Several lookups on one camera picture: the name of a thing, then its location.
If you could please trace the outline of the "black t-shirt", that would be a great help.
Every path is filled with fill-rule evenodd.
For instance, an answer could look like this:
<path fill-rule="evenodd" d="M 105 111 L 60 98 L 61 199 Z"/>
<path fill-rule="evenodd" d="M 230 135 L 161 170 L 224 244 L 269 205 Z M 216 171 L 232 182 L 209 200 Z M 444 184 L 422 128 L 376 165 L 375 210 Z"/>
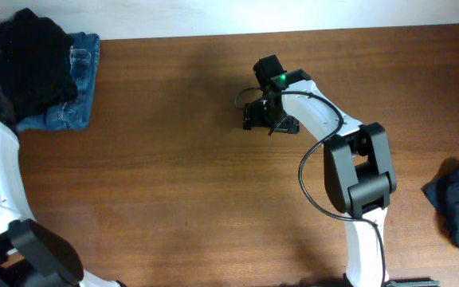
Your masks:
<path fill-rule="evenodd" d="M 0 23 L 0 121 L 16 124 L 77 97 L 69 36 L 31 9 Z"/>

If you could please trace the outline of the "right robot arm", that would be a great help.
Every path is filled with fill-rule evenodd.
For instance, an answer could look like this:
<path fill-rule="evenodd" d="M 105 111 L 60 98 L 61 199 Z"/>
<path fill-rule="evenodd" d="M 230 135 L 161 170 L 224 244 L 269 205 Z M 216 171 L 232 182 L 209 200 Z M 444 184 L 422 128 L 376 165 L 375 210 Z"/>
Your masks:
<path fill-rule="evenodd" d="M 303 69 L 287 71 L 276 55 L 253 66 L 262 95 L 244 104 L 243 128 L 270 133 L 298 133 L 305 127 L 316 143 L 298 167 L 300 189 L 322 214 L 343 222 L 347 266 L 337 286 L 437 286 L 429 278 L 390 278 L 386 270 L 384 223 L 397 179 L 386 131 L 381 124 L 363 124 L 333 104 Z M 304 167 L 323 150 L 324 188 L 334 212 L 308 193 Z"/>

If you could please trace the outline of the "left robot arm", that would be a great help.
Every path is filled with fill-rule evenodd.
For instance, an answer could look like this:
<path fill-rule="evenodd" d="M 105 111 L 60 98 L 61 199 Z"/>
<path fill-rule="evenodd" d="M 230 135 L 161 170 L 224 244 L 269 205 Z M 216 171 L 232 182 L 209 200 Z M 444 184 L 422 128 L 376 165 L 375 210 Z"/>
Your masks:
<path fill-rule="evenodd" d="M 0 121 L 0 286 L 120 286 L 86 271 L 73 246 L 36 222 L 16 133 Z"/>

